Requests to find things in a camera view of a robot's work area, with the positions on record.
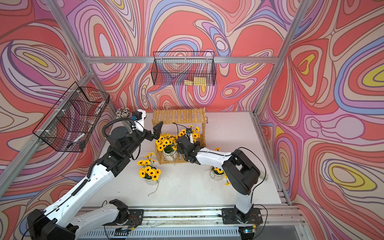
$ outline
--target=floor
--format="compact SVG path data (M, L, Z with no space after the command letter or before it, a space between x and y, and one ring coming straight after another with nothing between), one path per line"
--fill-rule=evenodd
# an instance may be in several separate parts
M209 149L220 147L221 152L232 152L238 147L251 149L264 163L268 180L260 184L253 194L254 204L281 204L274 180L271 176L261 143L257 137L252 119L248 112L207 113L206 141ZM148 113L144 127L152 130L152 114ZM176 134L174 124L165 124L162 133ZM101 156L106 152L109 143L103 147ZM143 159L153 152L155 142L145 140L141 146L138 159ZM260 169L264 170L257 158L247 150L244 153ZM119 199L130 207L134 206L199 206L199 205L234 205L236 190L225 186L226 180L217 181L209 174L209 166L191 163L161 164L155 162L161 170L159 186L149 185L139 177L140 166L131 161L125 169L112 181L101 188L85 206L100 206L104 200Z

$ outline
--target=wooden shelf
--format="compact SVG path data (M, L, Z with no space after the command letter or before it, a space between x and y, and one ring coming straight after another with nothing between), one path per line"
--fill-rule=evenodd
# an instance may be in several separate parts
M202 124L202 130L200 132L200 145L205 147L205 128L208 123L208 118L205 115L205 108L198 109L177 109L177 110L155 110L153 113L152 124L155 126L159 122L163 121L163 124ZM159 161L159 164L167 164L167 163L183 163L186 162L183 156L180 159L176 159L175 161L169 162L164 160L164 155L162 152L159 152L155 147L155 155Z

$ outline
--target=black wire basket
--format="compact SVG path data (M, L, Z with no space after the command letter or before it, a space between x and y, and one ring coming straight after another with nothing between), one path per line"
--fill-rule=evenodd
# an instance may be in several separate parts
M157 51L151 75L154 85L214 86L213 51Z
M109 94L78 86L41 134L35 130L47 115L33 133L58 152L83 152L108 103Z

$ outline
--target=white flower pot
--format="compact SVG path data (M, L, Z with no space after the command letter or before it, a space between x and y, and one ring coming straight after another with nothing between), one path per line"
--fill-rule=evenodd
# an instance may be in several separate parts
M153 181L152 179L146 179L146 178L144 178L144 179L145 179L146 183L150 186L155 186L157 184L157 182Z
M164 160L166 161L172 162L179 158L179 154L176 152L176 150L171 153L166 153L163 151L163 153L164 153Z
M219 175L219 174L214 173L214 175L215 175L215 177L214 177L213 180L215 180L215 181L221 181L221 180L223 180L225 178L224 177L225 174Z

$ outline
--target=black cable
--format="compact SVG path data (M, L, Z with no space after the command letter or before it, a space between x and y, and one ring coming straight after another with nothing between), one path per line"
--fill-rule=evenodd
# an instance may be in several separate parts
M176 126L179 125L179 126L185 127L184 125L177 124L177 123L175 123L175 122L173 122L173 124L176 124Z
M249 149L246 148L246 147L239 147L238 149L240 149L240 148L244 148L244 149L250 151L251 153L253 153L253 154L257 157L257 159L259 159L259 161L262 163L262 165L263 165L263 167L264 167L264 178L263 178L263 180L262 180L259 184L257 184L255 187L253 187L253 189L252 189L252 195L251 195L251 201L252 201L252 198L253 198L253 191L255 190L255 188L256 188L257 186L259 186L260 184L262 184L262 183L264 182L264 180L265 180L265 177L266 177L266 168L265 168L264 163L260 160L260 158L259 158L254 152L252 152L251 150L249 150Z
M108 234L107 234L107 230L105 230L105 225L103 225L103 227L104 227L105 235L107 236L107 238L108 238L109 240L111 240L111 239L109 238Z
M231 155L223 155L223 154L220 154L220 153L217 153L217 152L207 152L207 153L214 153L214 154L216 154L216 155L220 155L220 156L223 156L223 157L229 157L229 156L232 156L232 154L231 154Z
M253 237L253 239L255 239L255 238L257 238L258 236L260 236L260 234L264 231L264 229L265 229L265 224L266 224L266 220L268 219L268 210L264 207L264 205L262 205L262 204L255 204L255 205L263 206L263 208L266 210L266 217L265 217L265 221L264 221L263 229L260 231L260 233L259 233L257 236Z
M53 213L56 209L58 209L61 205L63 205L68 199L70 199L72 197L72 195L70 195L67 199L65 199L64 202L62 202L60 205L58 205L58 207L54 208L52 211L50 211L47 215L44 215L42 216L41 218L39 218L38 220L34 221L32 223L32 225L25 231L25 233L23 234L22 236L22 240L24 239L24 236L26 235L26 233L33 227L33 225L35 225L38 221L40 221L41 219L43 219L44 217L50 215L51 213Z
M136 158L134 159L133 156L132 156L132 160L136 160L136 159L139 157L139 155L140 155L140 150L141 150L141 144L139 145L139 152L138 152Z
M117 123L117 122L120 122L120 121L134 121L132 118L119 118L119 119L115 119L113 121L110 121L109 123L107 123L101 130L101 133L103 134L104 138L107 138L108 137L108 134L105 132L105 130L107 130L107 128L110 126L110 125L113 125L114 123Z

